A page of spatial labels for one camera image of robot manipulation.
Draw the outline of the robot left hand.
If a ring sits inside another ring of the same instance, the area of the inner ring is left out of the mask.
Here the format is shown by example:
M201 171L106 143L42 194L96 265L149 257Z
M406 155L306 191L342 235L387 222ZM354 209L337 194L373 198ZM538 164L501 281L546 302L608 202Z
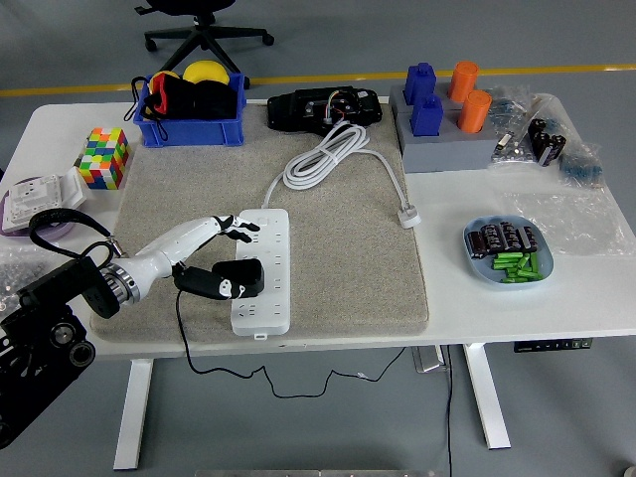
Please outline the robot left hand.
M156 238L133 257L119 259L117 263L130 276L127 285L132 301L138 302L148 294L156 279L171 276L175 265L217 235L250 243L251 237L246 231L259 230L258 225L233 215L191 220Z

